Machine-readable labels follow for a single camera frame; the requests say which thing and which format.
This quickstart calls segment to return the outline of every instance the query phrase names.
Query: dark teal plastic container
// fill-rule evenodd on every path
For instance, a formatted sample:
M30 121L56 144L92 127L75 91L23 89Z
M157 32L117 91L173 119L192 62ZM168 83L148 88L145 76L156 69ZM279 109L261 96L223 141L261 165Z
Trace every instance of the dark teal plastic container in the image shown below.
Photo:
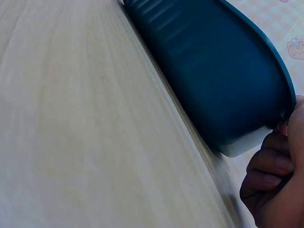
M214 151L256 145L296 99L276 49L224 0L124 0L125 9L194 126Z

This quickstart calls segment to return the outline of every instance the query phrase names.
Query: light wooden surface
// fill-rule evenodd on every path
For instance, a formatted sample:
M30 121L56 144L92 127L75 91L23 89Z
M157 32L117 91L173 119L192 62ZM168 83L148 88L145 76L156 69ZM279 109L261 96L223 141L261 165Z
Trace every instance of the light wooden surface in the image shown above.
M0 227L252 227L163 82L116 1L1 0Z

